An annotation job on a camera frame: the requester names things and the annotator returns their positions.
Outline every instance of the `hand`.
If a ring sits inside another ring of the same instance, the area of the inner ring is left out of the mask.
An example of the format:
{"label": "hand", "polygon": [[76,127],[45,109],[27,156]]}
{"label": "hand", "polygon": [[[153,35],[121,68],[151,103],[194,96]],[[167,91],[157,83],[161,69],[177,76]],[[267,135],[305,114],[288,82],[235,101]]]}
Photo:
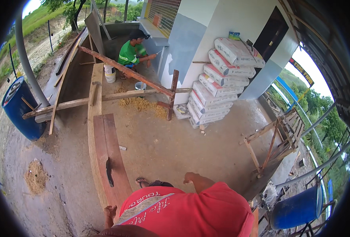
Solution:
{"label": "hand", "polygon": [[154,59],[156,57],[156,54],[151,54],[149,56],[147,56],[148,59]]}
{"label": "hand", "polygon": [[116,217],[117,206],[107,206],[104,208],[105,218],[114,219]]}
{"label": "hand", "polygon": [[187,172],[185,175],[184,175],[184,181],[183,183],[186,184],[186,183],[193,183],[193,177],[194,177],[195,173],[193,172]]}

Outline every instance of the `black cap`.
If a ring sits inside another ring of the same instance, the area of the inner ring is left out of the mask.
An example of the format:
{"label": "black cap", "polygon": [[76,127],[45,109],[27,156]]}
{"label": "black cap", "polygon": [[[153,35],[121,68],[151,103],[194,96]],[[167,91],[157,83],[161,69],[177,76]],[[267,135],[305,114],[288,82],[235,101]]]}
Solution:
{"label": "black cap", "polygon": [[148,39],[150,37],[149,34],[145,34],[140,29],[135,29],[130,32],[129,39],[130,40],[136,40],[136,39]]}

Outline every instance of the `fence post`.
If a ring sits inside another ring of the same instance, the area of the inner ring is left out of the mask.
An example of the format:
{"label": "fence post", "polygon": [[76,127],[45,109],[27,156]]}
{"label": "fence post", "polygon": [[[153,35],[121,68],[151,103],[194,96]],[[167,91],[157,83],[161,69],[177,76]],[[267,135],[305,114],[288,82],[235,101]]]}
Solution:
{"label": "fence post", "polygon": [[49,26],[49,38],[50,38],[51,52],[54,52],[54,50],[53,50],[53,45],[52,45],[52,43],[51,43],[50,20],[47,20],[47,25]]}
{"label": "fence post", "polygon": [[16,79],[17,79],[16,70],[14,69],[14,64],[13,64],[13,58],[11,57],[10,43],[9,43],[9,55],[10,55],[11,67],[13,68],[14,76],[16,76]]}

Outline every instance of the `sign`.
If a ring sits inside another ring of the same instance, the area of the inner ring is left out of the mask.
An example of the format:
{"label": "sign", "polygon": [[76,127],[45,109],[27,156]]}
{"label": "sign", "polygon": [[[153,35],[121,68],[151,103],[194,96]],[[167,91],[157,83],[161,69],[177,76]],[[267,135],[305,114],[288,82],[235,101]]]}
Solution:
{"label": "sign", "polygon": [[295,59],[291,58],[289,62],[305,77],[306,81],[309,83],[310,86],[313,86],[314,81],[311,79],[311,77],[306,73],[306,71],[296,62]]}

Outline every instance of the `man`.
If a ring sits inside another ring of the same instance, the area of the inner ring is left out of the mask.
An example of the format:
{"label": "man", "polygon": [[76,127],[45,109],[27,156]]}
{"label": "man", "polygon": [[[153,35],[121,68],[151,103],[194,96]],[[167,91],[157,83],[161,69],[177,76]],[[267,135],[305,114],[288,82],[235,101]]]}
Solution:
{"label": "man", "polygon": [[125,200],[116,223],[117,206],[104,209],[106,229],[98,236],[250,235],[254,221],[250,206],[224,182],[186,173],[183,183],[193,183],[196,193],[158,180],[149,184],[141,177],[136,183],[142,189]]}
{"label": "man", "polygon": [[[142,45],[144,39],[148,39],[150,35],[145,35],[143,31],[135,29],[130,32],[129,40],[121,47],[120,54],[118,56],[118,63],[133,69],[138,63],[147,61],[147,67],[151,65],[150,59],[154,59],[156,54],[148,55],[146,49]],[[120,74],[121,79],[130,78],[125,73]]]}

